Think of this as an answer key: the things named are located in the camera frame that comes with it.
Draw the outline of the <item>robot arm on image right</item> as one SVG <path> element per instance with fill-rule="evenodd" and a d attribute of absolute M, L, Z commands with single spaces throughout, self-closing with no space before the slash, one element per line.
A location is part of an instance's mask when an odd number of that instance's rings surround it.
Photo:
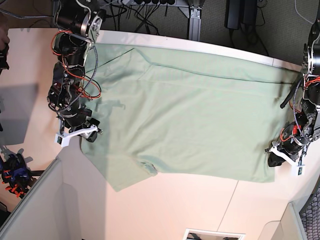
<path fill-rule="evenodd" d="M 302 69 L 280 107 L 291 103 L 294 121 L 280 132 L 277 141 L 265 149 L 268 166 L 282 163 L 302 165 L 308 147 L 320 139 L 320 21 L 310 29 L 304 45 Z"/>

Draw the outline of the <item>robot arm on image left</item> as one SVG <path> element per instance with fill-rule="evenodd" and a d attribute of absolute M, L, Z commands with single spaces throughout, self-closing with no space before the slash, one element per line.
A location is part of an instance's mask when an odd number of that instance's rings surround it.
<path fill-rule="evenodd" d="M 59 121 L 54 141 L 61 147 L 67 147 L 76 136 L 92 143 L 102 133 L 100 122 L 92 117 L 92 110 L 81 99 L 94 98 L 86 89 L 94 83 L 96 74 L 87 77 L 85 63 L 90 51 L 98 58 L 95 43 L 104 17 L 105 12 L 96 0 L 61 0 L 54 15 L 58 32 L 50 48 L 58 61 L 47 101 Z"/>

